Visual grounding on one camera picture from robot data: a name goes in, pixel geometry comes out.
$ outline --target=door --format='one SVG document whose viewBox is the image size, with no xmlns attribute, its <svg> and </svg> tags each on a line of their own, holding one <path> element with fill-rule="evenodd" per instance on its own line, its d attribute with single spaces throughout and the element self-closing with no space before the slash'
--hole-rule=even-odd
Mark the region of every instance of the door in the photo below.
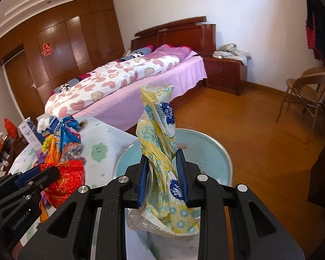
<svg viewBox="0 0 325 260">
<path fill-rule="evenodd" d="M 44 105 L 31 77 L 24 51 L 10 59 L 5 64 L 5 70 L 22 114 L 36 123 L 36 117 L 44 114 Z"/>
</svg>

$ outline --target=red plastic bag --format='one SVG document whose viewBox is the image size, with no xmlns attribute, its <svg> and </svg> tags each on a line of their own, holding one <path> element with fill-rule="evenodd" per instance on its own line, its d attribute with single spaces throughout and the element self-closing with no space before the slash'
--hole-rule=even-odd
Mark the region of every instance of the red plastic bag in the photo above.
<svg viewBox="0 0 325 260">
<path fill-rule="evenodd" d="M 60 176 L 57 181 L 45 189 L 45 194 L 54 208 L 58 208 L 75 190 L 85 184 L 86 173 L 81 160 L 44 163 L 40 165 L 40 170 L 43 171 L 51 166 L 58 167 Z"/>
<path fill-rule="evenodd" d="M 7 131 L 7 134 L 11 139 L 13 139 L 18 134 L 17 127 L 7 118 L 4 119 L 4 122 L 5 122 L 5 129 Z"/>
</svg>

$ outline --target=folded clothes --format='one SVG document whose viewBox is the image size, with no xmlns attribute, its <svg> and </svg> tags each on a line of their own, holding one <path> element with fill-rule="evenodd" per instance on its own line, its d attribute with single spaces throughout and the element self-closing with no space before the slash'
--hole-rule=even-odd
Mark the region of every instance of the folded clothes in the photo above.
<svg viewBox="0 0 325 260">
<path fill-rule="evenodd" d="M 249 53 L 237 50 L 236 44 L 221 46 L 213 53 L 213 57 L 217 59 L 240 60 L 245 66 L 247 66 L 248 60 L 252 58 Z"/>
</svg>

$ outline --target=box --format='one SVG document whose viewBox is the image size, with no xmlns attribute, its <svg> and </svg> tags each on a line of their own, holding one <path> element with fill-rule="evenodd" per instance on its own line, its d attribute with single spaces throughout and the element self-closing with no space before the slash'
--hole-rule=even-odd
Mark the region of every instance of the box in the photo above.
<svg viewBox="0 0 325 260">
<path fill-rule="evenodd" d="M 42 147 L 42 143 L 37 138 L 37 132 L 36 132 L 36 126 L 31 121 L 31 118 L 28 117 L 25 119 L 19 126 L 18 129 L 24 136 L 24 138 L 28 141 L 29 144 L 32 145 L 32 148 L 34 151 L 40 151 Z"/>
</svg>

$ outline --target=yellow plastic bag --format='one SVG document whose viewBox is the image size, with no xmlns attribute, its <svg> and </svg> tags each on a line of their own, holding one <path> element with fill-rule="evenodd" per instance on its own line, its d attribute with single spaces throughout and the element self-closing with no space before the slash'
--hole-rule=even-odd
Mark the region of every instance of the yellow plastic bag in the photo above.
<svg viewBox="0 0 325 260">
<path fill-rule="evenodd" d="M 140 209 L 131 209 L 128 226 L 171 239 L 192 237 L 198 222 L 185 205 L 172 159 L 177 151 L 175 124 L 170 98 L 173 85 L 141 87 L 145 112 L 137 124 L 141 151 L 149 158 L 149 187 Z"/>
</svg>

